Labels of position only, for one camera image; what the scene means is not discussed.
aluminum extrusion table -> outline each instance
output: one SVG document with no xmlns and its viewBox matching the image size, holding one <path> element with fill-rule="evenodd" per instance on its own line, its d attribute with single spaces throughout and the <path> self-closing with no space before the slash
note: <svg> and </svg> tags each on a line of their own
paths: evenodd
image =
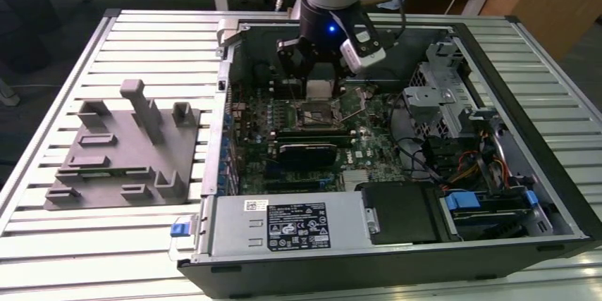
<svg viewBox="0 0 602 301">
<path fill-rule="evenodd" d="M 223 18 L 285 19 L 277 13 L 108 11 L 63 90 L 30 140 L 0 194 L 0 294 L 2 300 L 204 300 L 176 270 L 167 249 L 169 226 L 199 211 L 212 96 L 220 72 L 217 21 Z M 375 15 L 375 21 L 399 20 Z M 584 98 L 520 23 L 504 18 L 410 16 L 414 23 L 466 23 L 527 115 L 602 214 L 602 115 Z M 201 110 L 188 204 L 180 206 L 42 210 L 47 188 L 63 162 L 80 120 L 84 99 L 104 99 L 128 109 L 119 85 L 145 84 L 159 108 L 188 101 Z M 475 88 L 490 103 L 486 88 Z M 177 242 L 192 249 L 192 238 Z M 506 278 L 374 288 L 267 300 L 598 300 L 602 295 L 598 250 L 554 259 Z"/>
</svg>

white sticker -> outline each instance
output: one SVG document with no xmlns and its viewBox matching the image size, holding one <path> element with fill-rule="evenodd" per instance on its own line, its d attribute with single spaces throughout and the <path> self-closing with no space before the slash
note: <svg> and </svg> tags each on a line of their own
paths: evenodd
<svg viewBox="0 0 602 301">
<path fill-rule="evenodd" d="M 267 211 L 268 200 L 244 200 L 244 211 Z"/>
</svg>

blue latch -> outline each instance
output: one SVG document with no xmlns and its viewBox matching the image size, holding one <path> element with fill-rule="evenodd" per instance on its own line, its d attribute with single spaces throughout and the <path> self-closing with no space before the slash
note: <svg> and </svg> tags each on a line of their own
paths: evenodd
<svg viewBox="0 0 602 301">
<path fill-rule="evenodd" d="M 532 190 L 524 192 L 524 197 L 527 197 L 527 201 L 531 207 L 535 207 L 536 204 L 539 204 L 539 200 Z"/>
<path fill-rule="evenodd" d="M 189 236 L 189 222 L 172 224 L 169 235 L 172 238 L 181 238 L 184 236 Z"/>
<path fill-rule="evenodd" d="M 480 203 L 472 192 L 454 192 L 444 197 L 447 208 L 452 211 L 459 208 L 479 208 Z"/>
</svg>

